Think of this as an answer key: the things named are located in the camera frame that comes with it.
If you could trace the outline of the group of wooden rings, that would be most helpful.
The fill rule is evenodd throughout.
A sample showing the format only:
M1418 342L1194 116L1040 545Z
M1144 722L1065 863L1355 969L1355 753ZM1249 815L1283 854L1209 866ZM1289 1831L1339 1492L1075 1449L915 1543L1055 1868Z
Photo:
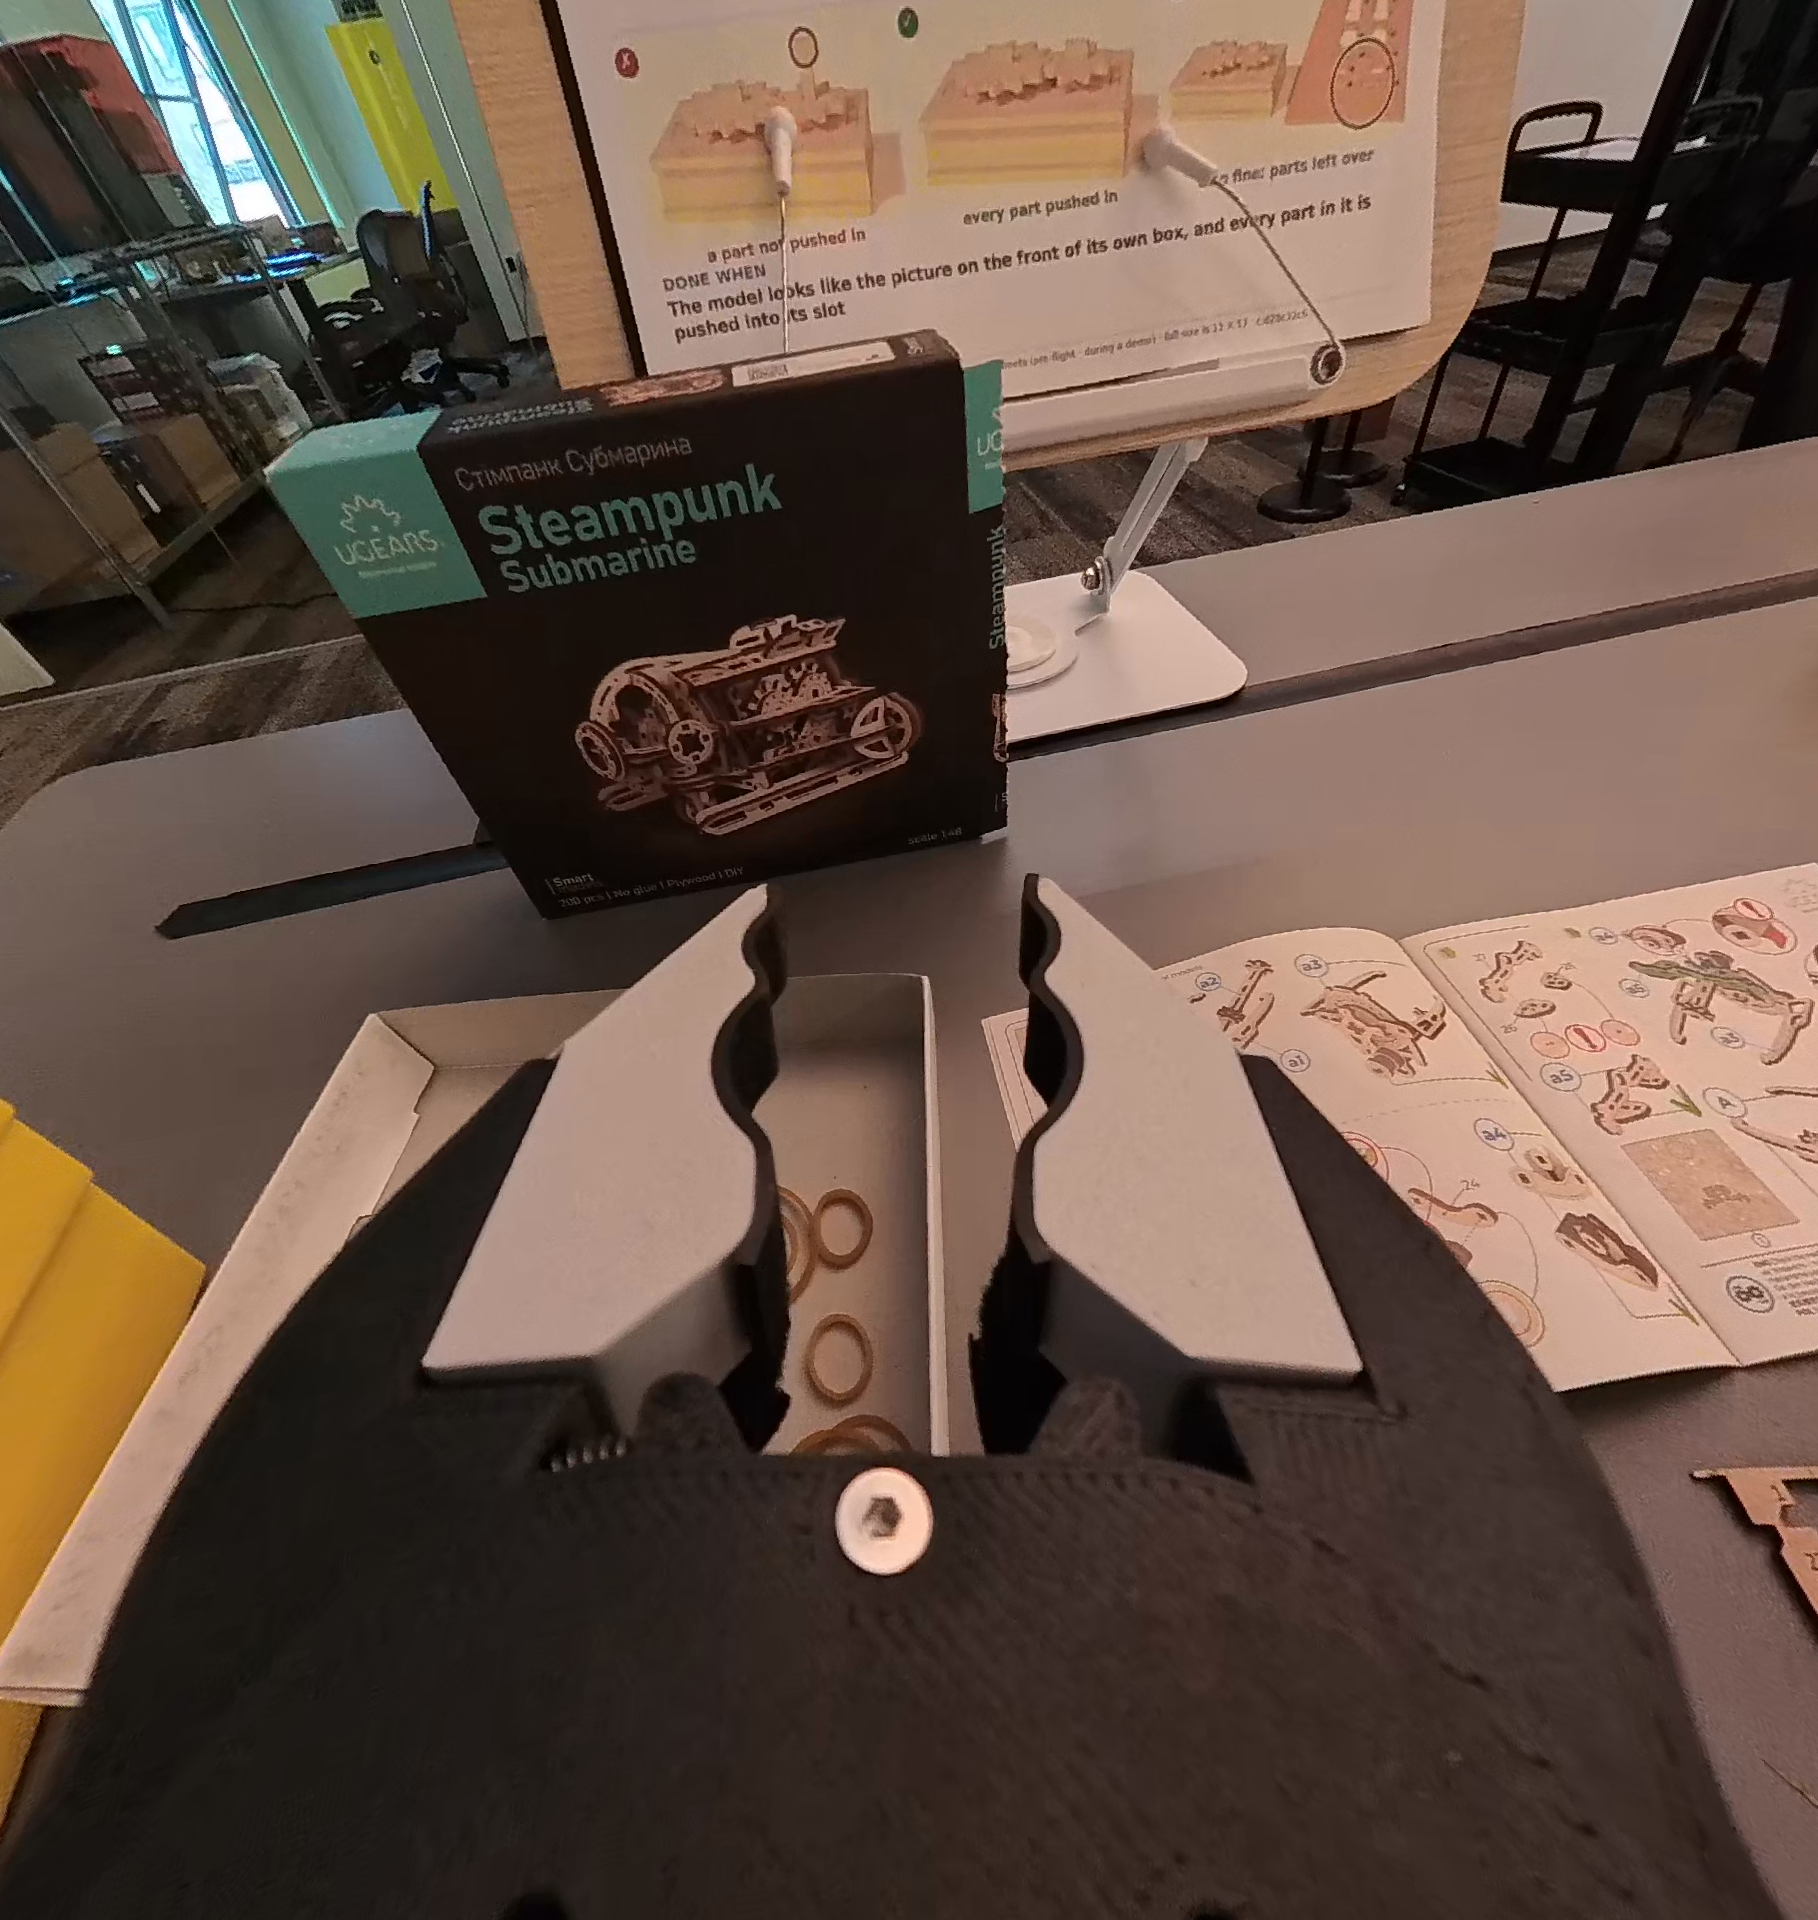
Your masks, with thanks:
M772 1452L918 1452L928 1443L928 1323L899 1206L853 1187L778 1189L788 1411Z

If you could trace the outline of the instruction booklet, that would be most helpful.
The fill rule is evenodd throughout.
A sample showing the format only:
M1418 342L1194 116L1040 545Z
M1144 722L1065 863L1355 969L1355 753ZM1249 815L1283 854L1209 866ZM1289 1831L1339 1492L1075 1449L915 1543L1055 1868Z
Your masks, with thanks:
M1818 866L1161 974L1299 1082L1552 1388L1818 1353Z

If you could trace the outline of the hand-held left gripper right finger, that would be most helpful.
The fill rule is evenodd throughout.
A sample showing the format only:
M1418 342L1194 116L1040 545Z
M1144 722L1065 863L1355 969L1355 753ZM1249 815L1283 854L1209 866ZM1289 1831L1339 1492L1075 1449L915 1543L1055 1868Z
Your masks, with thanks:
M1171 1428L1222 1380L1363 1370L1234 1043L1047 876L1021 887L1025 1011L992 1033L1017 1133L976 1327L976 1421L1040 1428L1068 1380Z

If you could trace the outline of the metal storage shelf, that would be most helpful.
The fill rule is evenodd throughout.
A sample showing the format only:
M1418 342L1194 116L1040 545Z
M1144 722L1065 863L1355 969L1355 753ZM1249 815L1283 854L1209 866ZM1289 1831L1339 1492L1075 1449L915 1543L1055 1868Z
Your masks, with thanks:
M0 35L0 617L149 596L303 437L284 206L170 3Z

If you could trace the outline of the printed instruction sheet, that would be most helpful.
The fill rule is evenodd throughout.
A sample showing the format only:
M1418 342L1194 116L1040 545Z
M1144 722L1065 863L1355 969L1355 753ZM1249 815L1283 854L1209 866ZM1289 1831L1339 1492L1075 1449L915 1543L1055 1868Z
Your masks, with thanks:
M648 372L929 329L1034 395L1431 319L1444 3L554 11Z

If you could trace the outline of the white cardboard tray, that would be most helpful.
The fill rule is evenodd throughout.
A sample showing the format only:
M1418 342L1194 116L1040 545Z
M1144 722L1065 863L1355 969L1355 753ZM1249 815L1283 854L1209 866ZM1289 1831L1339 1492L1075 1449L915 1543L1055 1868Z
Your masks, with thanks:
M155 1519L268 1336L346 1240L513 1067L615 990L372 1013L249 1210L121 1443L0 1643L0 1702L72 1708ZM934 1009L912 972L793 975L759 1102L776 1178L899 1206L928 1323L928 1443L951 1449Z

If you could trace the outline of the black office chair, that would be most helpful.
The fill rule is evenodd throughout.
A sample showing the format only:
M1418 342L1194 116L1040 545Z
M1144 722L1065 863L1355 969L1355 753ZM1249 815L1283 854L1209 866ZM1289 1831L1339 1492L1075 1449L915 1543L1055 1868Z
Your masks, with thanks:
M347 419L475 400L467 375L513 381L499 355L462 350L464 329L490 305L462 215L425 187L415 211L369 208L356 223L368 275L319 308L313 341Z

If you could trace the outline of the black metal rack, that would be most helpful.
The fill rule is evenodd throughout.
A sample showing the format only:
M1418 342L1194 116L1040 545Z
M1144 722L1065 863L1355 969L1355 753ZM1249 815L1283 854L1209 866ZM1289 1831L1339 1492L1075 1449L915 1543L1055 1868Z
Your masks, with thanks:
M1716 254L1760 232L1818 155L1818 2L1689 5L1645 131L1626 156L1595 137L1599 106L1521 115L1501 199L1605 215L1590 275L1477 305L1436 365L1399 501L1467 504L1603 476L1620 460ZM1433 444L1455 358L1497 368L1477 434ZM1506 377L1541 379L1521 438L1496 432Z

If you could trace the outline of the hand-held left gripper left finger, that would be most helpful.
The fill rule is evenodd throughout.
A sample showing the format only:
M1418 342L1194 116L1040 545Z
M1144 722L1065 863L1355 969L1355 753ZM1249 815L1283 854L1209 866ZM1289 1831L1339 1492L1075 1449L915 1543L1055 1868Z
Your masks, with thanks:
M788 1411L788 1283L772 1148L787 981L759 884L556 1054L423 1364L440 1378L561 1372L615 1421L679 1372L738 1421Z

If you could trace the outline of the black model kit box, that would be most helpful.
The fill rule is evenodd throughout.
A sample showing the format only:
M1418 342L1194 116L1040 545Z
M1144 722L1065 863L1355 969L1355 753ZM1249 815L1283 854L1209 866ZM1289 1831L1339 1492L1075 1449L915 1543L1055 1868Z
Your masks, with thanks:
M1006 827L1000 409L915 331L317 429L268 481L559 916Z

